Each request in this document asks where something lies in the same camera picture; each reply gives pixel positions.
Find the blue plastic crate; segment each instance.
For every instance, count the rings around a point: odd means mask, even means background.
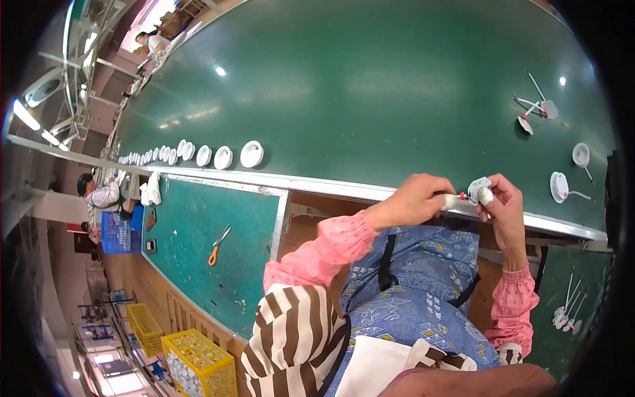
[[[132,219],[130,220],[130,227],[135,232],[143,232],[144,228],[144,206],[141,204],[135,205],[132,209]]]
[[[102,246],[104,253],[141,252],[141,233],[132,229],[131,220],[118,213],[102,212]]]

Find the yellow plastic crate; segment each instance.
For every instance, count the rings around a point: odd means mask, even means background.
[[[234,357],[198,330],[173,333],[161,337],[161,342],[166,357],[173,352],[198,376],[205,397],[238,396]],[[176,381],[175,385],[182,394],[189,395]]]
[[[126,305],[130,328],[148,357],[163,353],[161,337],[165,335],[145,303]]]

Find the apron strap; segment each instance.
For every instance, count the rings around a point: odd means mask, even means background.
[[[342,341],[342,347],[340,348],[340,352],[337,354],[337,358],[335,358],[335,362],[331,367],[331,370],[328,372],[324,381],[322,382],[322,387],[319,388],[315,397],[323,397],[328,391],[329,387],[331,387],[331,383],[333,383],[333,379],[337,375],[337,371],[340,369],[340,365],[342,365],[342,361],[344,360],[344,356],[346,355],[346,349],[349,347],[349,340],[351,339],[351,318],[348,314],[344,315],[344,320],[346,320],[346,327],[344,331],[344,340]]]
[[[379,260],[378,282],[380,291],[386,291],[390,287],[399,285],[397,277],[395,277],[394,274],[391,273],[391,256],[392,250],[395,247],[396,238],[397,236],[395,234],[388,235],[388,241],[386,242],[384,255]]]
[[[470,295],[472,295],[472,292],[474,292],[474,288],[476,287],[476,284],[478,284],[480,280],[481,280],[481,276],[478,273],[476,273],[476,276],[472,279],[472,282],[470,283],[470,285],[468,285],[467,288],[463,290],[463,292],[461,292],[461,295],[459,295],[458,298],[449,300],[448,303],[456,308],[464,304],[469,299]]]

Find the hand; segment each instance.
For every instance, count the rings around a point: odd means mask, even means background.
[[[366,210],[366,223],[376,231],[392,226],[413,226],[430,220],[445,204],[443,194],[456,194],[446,178],[413,174],[389,198]]]
[[[523,219],[523,193],[503,175],[488,177],[494,200],[487,206],[478,205],[476,213],[483,222],[490,214],[496,243],[503,252],[505,270],[522,270],[527,265],[525,251],[525,222]]]

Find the black hair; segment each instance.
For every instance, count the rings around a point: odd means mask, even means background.
[[[137,34],[137,36],[135,37],[135,41],[136,41],[138,38],[140,38],[140,37],[144,37],[144,36],[149,36],[149,34],[148,34],[148,33],[146,33],[146,32],[141,32],[141,33]]]
[[[77,193],[79,196],[84,196],[86,194],[86,185],[93,180],[93,176],[89,173],[83,173],[77,178]]]

